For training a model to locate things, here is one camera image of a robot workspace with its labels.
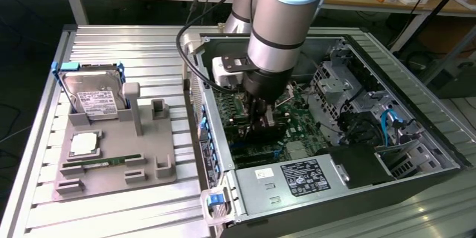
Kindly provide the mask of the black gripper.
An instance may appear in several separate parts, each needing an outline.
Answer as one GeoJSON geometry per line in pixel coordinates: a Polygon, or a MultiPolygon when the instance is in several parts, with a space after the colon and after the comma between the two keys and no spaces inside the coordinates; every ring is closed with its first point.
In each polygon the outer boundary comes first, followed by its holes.
{"type": "Polygon", "coordinates": [[[293,69],[282,72],[268,72],[261,69],[244,73],[242,86],[256,99],[273,104],[282,95],[293,69]]]}

